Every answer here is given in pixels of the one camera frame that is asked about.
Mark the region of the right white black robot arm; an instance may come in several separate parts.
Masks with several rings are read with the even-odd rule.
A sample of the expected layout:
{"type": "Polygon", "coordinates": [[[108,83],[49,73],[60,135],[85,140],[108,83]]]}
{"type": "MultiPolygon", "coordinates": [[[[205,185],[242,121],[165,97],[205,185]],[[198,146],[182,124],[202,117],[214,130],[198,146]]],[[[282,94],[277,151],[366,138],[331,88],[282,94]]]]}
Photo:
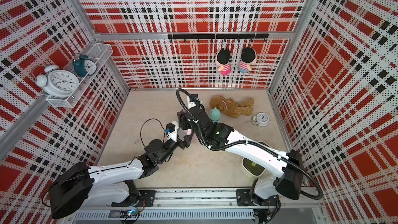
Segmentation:
{"type": "Polygon", "coordinates": [[[298,200],[302,195],[303,163],[297,151],[278,151],[253,141],[224,123],[211,121],[199,107],[182,110],[178,117],[180,127],[196,134],[209,150],[234,153],[271,172],[266,179],[253,182],[249,194],[255,204],[261,205],[273,196],[298,200]]]}

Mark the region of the clear baby bottle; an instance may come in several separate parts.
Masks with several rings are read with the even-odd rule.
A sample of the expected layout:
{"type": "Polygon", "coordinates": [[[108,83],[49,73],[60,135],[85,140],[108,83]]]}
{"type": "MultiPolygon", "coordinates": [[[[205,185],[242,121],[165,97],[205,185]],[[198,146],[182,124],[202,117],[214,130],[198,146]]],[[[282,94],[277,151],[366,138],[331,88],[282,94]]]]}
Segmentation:
{"type": "Polygon", "coordinates": [[[183,137],[183,140],[186,143],[191,143],[193,136],[194,136],[194,131],[192,129],[185,130],[185,136],[183,137]]]}

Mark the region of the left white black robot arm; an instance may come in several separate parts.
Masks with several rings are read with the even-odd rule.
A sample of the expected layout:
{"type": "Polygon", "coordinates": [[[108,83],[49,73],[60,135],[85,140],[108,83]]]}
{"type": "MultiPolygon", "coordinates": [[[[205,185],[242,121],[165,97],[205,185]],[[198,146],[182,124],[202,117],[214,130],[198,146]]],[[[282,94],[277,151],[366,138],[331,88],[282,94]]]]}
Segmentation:
{"type": "Polygon", "coordinates": [[[191,140],[190,135],[165,143],[152,140],[143,155],[125,163],[102,167],[90,167],[84,162],[73,165],[49,187],[52,218],[62,219],[82,206],[128,207],[137,203],[141,194],[135,180],[152,175],[176,148],[188,148],[191,140]]]}

